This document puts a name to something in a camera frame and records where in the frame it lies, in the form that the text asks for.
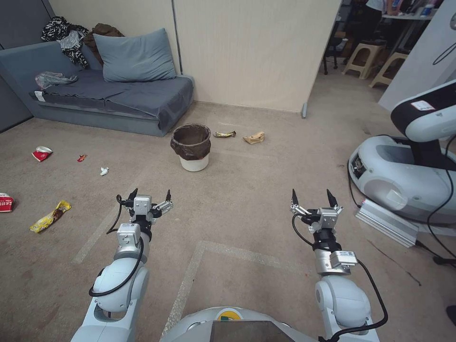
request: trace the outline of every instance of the gray sofa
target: gray sofa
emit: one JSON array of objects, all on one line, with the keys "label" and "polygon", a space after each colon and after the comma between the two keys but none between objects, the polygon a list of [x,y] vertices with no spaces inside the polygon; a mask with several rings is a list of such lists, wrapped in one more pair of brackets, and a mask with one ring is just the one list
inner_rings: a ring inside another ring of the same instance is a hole
[{"label": "gray sofa", "polygon": [[[90,49],[84,46],[83,54],[90,69],[71,63],[57,42],[0,50],[0,75],[34,117],[132,133],[164,136],[193,101],[194,82],[189,76],[108,83]],[[43,71],[79,79],[46,89],[39,101],[35,76]]]}]

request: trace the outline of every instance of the carpet floor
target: carpet floor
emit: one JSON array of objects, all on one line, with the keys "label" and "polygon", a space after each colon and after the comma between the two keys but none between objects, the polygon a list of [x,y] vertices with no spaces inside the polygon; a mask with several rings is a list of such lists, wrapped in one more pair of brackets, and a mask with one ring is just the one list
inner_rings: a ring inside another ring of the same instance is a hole
[{"label": "carpet floor", "polygon": [[[368,266],[390,314],[378,329],[381,341],[453,340],[456,327],[445,308],[456,304],[456,272],[353,215],[348,157],[370,136],[399,134],[376,104],[382,90],[367,84],[332,69],[320,74],[305,120],[296,113],[194,103],[179,124],[237,132],[235,138],[211,138],[209,165],[197,173],[180,166],[170,134],[159,138],[40,119],[0,134],[0,191],[16,201],[13,212],[0,214],[0,340],[71,339],[87,311],[88,289],[115,253],[116,237],[104,234],[117,214],[115,196],[126,197],[136,187],[157,202],[171,189],[175,203],[152,228],[138,341],[160,339],[189,262],[202,245],[216,247],[208,247],[190,273],[179,314],[232,305],[271,315],[313,338],[324,334],[314,299],[319,280],[314,254],[291,226],[293,188],[307,208],[326,206],[327,188],[345,207],[338,241]],[[262,143],[242,140],[259,131],[266,133]],[[41,163],[31,155],[38,145],[54,151]],[[81,154],[88,157],[77,162]],[[100,167],[109,173],[100,176]],[[41,234],[29,231],[60,200],[72,209]],[[128,222],[126,212],[120,222]],[[303,225],[300,229],[306,234]],[[443,253],[429,235],[420,238]],[[454,239],[445,242],[456,248]],[[365,290],[372,317],[379,320],[380,306],[361,267],[351,279]]]}]

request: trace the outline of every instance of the trash bin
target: trash bin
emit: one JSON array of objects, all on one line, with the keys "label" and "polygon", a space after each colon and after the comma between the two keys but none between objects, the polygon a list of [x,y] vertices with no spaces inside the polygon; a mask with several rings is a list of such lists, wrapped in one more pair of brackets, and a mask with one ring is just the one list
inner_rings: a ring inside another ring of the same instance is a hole
[{"label": "trash bin", "polygon": [[199,123],[188,123],[174,130],[171,147],[187,171],[201,171],[209,163],[210,129]]}]

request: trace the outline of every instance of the clothes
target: clothes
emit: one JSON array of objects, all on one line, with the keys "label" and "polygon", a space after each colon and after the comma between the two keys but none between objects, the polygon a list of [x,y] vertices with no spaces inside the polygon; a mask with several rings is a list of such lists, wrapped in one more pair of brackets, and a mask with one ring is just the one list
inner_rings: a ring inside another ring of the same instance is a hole
[{"label": "clothes", "polygon": [[354,33],[354,41],[351,45],[351,50],[349,56],[352,55],[358,44],[362,40],[373,39],[375,30],[377,29],[378,24],[381,21],[382,12],[367,5],[363,8],[361,24]]},{"label": "clothes", "polygon": [[44,41],[57,41],[62,52],[70,58],[74,64],[79,64],[87,69],[89,63],[81,52],[82,40],[88,30],[81,25],[73,25],[64,17],[53,17],[41,32]]},{"label": "clothes", "polygon": [[94,33],[100,36],[109,36],[109,37],[125,37],[118,29],[111,25],[101,24],[98,23],[95,27],[87,33],[86,37],[84,38],[84,44],[86,44],[94,53],[94,56],[101,65],[103,65],[103,60],[101,59],[100,53],[98,52],[98,48],[96,47]]},{"label": "clothes", "polygon": [[386,13],[386,1],[387,0],[369,0],[366,2],[366,6],[374,10],[379,10],[382,13]]}]

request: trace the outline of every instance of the brown clothing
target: brown clothing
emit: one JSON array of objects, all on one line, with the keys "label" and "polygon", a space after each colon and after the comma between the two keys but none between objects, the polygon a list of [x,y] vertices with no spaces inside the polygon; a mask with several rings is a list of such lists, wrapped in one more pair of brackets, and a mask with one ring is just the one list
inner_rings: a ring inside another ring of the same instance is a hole
[{"label": "brown clothing", "polygon": [[99,34],[100,36],[109,36],[109,37],[125,37],[118,29],[111,25],[107,24],[100,24],[98,23],[92,31],[90,31],[87,36],[84,38],[84,44],[86,44],[95,55],[96,59],[103,65],[103,60],[98,52],[98,48],[96,47],[94,33]]}]

